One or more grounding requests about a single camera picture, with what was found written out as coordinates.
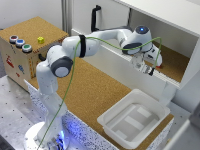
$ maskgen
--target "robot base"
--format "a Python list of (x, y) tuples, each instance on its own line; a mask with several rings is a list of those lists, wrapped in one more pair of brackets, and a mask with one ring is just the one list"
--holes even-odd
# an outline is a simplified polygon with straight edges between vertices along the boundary
[[(35, 141), (35, 137), (37, 136), (37, 133), (40, 131), (43, 125), (44, 125), (44, 122), (37, 123), (26, 132), (25, 137), (24, 137), (25, 150), (37, 150), (39, 142)], [(49, 150), (49, 148), (41, 145), (38, 150)]]

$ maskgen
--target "cable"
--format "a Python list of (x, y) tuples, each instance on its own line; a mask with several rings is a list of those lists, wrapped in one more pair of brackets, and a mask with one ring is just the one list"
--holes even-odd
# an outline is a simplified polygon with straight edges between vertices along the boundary
[[(123, 49), (123, 48), (119, 48), (119, 47), (116, 47), (116, 46), (114, 46), (114, 45), (108, 43), (107, 41), (104, 41), (104, 40), (102, 40), (102, 39), (95, 38), (95, 37), (87, 37), (86, 39), (96, 39), (96, 40), (102, 41), (102, 42), (104, 42), (104, 43), (106, 43), (106, 44), (108, 44), (108, 45), (110, 45), (110, 46), (112, 46), (112, 47), (114, 47), (114, 48), (116, 48), (116, 49), (119, 49), (119, 50), (126, 50), (126, 51), (135, 50), (135, 49), (141, 48), (141, 47), (143, 47), (143, 46), (145, 46), (145, 45), (147, 45), (147, 44), (149, 44), (149, 43), (151, 43), (151, 42), (153, 42), (153, 41), (159, 39), (159, 40), (160, 40), (159, 51), (158, 51), (158, 54), (157, 54), (157, 57), (156, 57), (156, 61), (155, 61), (154, 65), (153, 65), (153, 67), (152, 67), (152, 71), (151, 71), (151, 72), (153, 72), (154, 69), (155, 69), (155, 67), (156, 67), (157, 60), (158, 60), (158, 56), (159, 56), (159, 54), (160, 54), (160, 49), (161, 49), (161, 45), (162, 45), (162, 39), (161, 39), (160, 37), (154, 38), (154, 39), (152, 39), (151, 41), (149, 41), (149, 42), (147, 42), (147, 43), (145, 43), (145, 44), (143, 44), (143, 45), (141, 45), (141, 46), (132, 48), (132, 49)], [(74, 60), (74, 63), (73, 63), (73, 68), (72, 68), (72, 75), (71, 75), (71, 79), (70, 79), (69, 85), (68, 85), (68, 87), (67, 87), (67, 90), (66, 90), (66, 92), (65, 92), (65, 95), (64, 95), (64, 97), (63, 97), (62, 103), (61, 103), (61, 105), (60, 105), (60, 107), (59, 107), (57, 113), (55, 114), (54, 118), (52, 119), (52, 121), (51, 121), (49, 127), (47, 128), (47, 130), (46, 130), (46, 132), (45, 132), (45, 134), (44, 134), (44, 136), (43, 136), (43, 138), (42, 138), (42, 141), (40, 142), (40, 144), (39, 144), (37, 150), (39, 150), (40, 146), (42, 145), (42, 142), (44, 141), (44, 138), (45, 138), (47, 132), (49, 131), (49, 129), (50, 129), (52, 123), (54, 122), (55, 118), (57, 117), (58, 113), (60, 112), (60, 109), (61, 109), (61, 107), (62, 107), (62, 105), (63, 105), (63, 103), (64, 103), (64, 101), (65, 101), (65, 98), (66, 98), (66, 96), (67, 96), (67, 93), (68, 93), (68, 91), (69, 91), (69, 87), (70, 87), (70, 85), (71, 85), (71, 82), (72, 82), (72, 79), (73, 79), (73, 76), (74, 76), (75, 61), (76, 61), (76, 51), (77, 51), (77, 49), (78, 49), (78, 45), (80, 44), (80, 42), (81, 42), (81, 41), (79, 41), (79, 42), (77, 43), (76, 48), (75, 48), (74, 59), (73, 59), (73, 60)]]

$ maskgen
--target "blue lid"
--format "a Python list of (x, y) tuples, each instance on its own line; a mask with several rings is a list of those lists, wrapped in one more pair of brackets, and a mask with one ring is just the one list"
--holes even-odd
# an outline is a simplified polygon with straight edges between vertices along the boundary
[(17, 40), (17, 43), (24, 43), (24, 40)]

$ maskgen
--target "yellow object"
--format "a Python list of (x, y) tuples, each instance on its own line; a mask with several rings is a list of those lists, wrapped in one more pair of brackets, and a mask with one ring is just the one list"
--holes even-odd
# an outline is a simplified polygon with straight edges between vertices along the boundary
[(43, 44), (44, 43), (44, 38), (43, 37), (39, 37), (38, 38), (38, 43)]

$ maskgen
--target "robotic arm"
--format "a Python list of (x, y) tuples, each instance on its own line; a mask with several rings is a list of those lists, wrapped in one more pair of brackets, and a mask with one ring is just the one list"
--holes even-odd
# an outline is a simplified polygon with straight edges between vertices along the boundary
[[(120, 27), (109, 30), (102, 30), (93, 32), (87, 37), (95, 37), (102, 40), (116, 39), (123, 49), (132, 49), (149, 42), (151, 38), (150, 30), (145, 26), (138, 26), (134, 32), (129, 27)], [(45, 124), (37, 134), (36, 140), (42, 141), (42, 138), (50, 125), (53, 117), (55, 116), (62, 99), (57, 95), (58, 89), (57, 77), (62, 78), (70, 73), (73, 65), (73, 58), (75, 54), (76, 45), (79, 42), (79, 36), (72, 36), (64, 39), (62, 46), (53, 46), (47, 53), (45, 61), (39, 63), (36, 68), (36, 76), (39, 84), (39, 95), (43, 104), (48, 109)], [(86, 40), (85, 56), (93, 56), (100, 48), (100, 41), (97, 39)], [(126, 55), (133, 55), (136, 57), (135, 68), (142, 71), (144, 68), (144, 60), (155, 62), (159, 49), (153, 44), (149, 43), (139, 49), (122, 51)], [(81, 55), (81, 44), (78, 45), (76, 57)], [(157, 66), (162, 63), (162, 57), (159, 54)], [(61, 117), (66, 113), (67, 107), (63, 105), (59, 111), (52, 127), (49, 129), (45, 139), (43, 140), (43, 147), (47, 146), (52, 139), (56, 139), (63, 130)]]

